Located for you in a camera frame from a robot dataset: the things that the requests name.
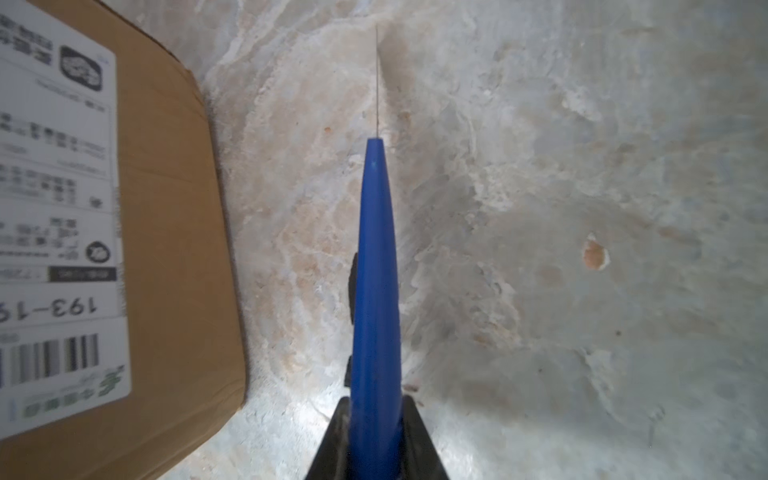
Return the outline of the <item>blue utility knife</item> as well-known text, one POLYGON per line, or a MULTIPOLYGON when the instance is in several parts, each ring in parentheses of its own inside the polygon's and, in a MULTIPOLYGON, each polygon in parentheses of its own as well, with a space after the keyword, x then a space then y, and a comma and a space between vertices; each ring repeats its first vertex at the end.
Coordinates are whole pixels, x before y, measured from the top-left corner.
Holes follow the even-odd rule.
POLYGON ((395 232, 374 60, 375 136, 367 140, 362 177, 350 376, 351 479, 396 479, 402 436, 395 232))

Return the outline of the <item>brown cardboard express box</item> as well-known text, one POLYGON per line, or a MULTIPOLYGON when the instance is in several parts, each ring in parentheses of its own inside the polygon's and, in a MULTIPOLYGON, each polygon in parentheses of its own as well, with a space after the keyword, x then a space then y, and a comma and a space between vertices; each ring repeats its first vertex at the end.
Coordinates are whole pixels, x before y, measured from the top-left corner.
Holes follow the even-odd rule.
POLYGON ((156 479, 244 394, 193 75, 101 2, 3 2, 2 477, 156 479))

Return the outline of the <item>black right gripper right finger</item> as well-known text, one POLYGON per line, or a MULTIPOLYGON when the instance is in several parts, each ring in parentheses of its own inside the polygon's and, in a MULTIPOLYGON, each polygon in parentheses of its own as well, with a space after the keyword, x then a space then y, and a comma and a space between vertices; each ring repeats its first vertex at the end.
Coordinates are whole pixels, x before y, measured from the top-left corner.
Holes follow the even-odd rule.
POLYGON ((405 480, 448 480, 417 404, 410 395, 402 397, 402 440, 400 478, 405 480))

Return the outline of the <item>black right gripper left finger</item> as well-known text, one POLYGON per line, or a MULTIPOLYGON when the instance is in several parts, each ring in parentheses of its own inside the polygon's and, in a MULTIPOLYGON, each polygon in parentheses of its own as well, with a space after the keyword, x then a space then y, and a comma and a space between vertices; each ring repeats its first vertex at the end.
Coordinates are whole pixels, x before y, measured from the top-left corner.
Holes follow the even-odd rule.
POLYGON ((342 397, 333 412, 306 480, 349 479, 350 398, 342 397))

